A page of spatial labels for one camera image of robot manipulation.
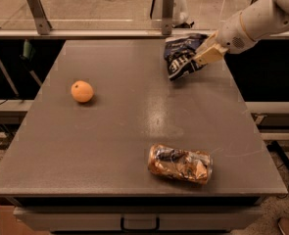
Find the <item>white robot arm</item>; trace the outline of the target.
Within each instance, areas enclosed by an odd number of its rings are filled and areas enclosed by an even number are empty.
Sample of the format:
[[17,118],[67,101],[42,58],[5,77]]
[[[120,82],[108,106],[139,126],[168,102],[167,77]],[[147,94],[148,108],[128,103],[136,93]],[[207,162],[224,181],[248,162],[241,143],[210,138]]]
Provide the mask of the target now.
[[240,54],[270,35],[289,31],[289,0],[258,0],[237,12],[197,49],[194,61],[206,65],[226,53]]

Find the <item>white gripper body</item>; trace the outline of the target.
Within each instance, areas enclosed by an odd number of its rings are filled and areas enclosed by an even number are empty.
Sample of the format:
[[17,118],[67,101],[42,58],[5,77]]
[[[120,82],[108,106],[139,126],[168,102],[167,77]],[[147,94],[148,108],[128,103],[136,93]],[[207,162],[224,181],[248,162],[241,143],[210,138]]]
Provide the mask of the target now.
[[217,32],[217,43],[230,54],[240,54],[257,44],[257,16],[240,11],[226,20]]

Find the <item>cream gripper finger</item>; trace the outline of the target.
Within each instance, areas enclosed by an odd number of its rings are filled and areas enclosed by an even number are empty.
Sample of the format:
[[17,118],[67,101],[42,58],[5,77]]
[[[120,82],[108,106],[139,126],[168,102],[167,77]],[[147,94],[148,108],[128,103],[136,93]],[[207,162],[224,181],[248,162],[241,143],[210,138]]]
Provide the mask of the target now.
[[205,52],[217,44],[217,30],[209,35],[197,49],[198,53]]
[[227,48],[224,48],[217,43],[210,47],[202,44],[197,49],[196,55],[193,60],[200,66],[207,65],[221,60],[227,51]]

